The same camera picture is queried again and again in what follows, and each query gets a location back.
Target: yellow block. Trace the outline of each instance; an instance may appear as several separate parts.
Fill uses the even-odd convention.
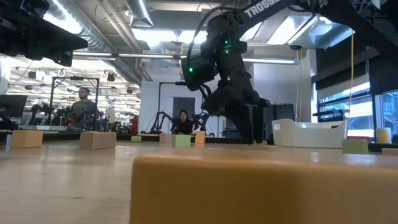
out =
[[[42,147],[43,131],[37,130],[14,130],[12,132],[11,147],[34,148]]]
[[[398,149],[381,149],[383,156],[398,156]]]
[[[397,223],[398,165],[391,158],[292,153],[187,149],[139,156],[130,224]]]
[[[206,132],[205,131],[195,132],[195,144],[204,144],[204,143],[206,143]]]
[[[131,136],[131,142],[141,142],[142,137],[141,136]]]
[[[80,134],[80,149],[112,149],[116,147],[116,133],[86,131]]]

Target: white tray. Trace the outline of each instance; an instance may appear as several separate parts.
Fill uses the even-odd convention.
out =
[[[346,139],[346,121],[327,123],[294,122],[291,119],[272,121],[274,143],[285,147],[341,148]]]

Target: woman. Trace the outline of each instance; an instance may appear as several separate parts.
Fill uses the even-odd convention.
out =
[[[193,123],[188,119],[188,112],[181,110],[178,120],[173,123],[172,134],[191,134]]]

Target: monitor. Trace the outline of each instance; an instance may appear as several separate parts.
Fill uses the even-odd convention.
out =
[[[26,100],[25,95],[0,95],[0,113],[7,118],[21,118]]]

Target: green block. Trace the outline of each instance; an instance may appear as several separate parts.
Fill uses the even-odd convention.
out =
[[[190,147],[190,146],[191,146],[191,135],[173,134],[172,147]]]
[[[366,140],[345,139],[341,142],[345,154],[369,154],[368,142]]]
[[[141,136],[131,136],[131,142],[141,142]]]

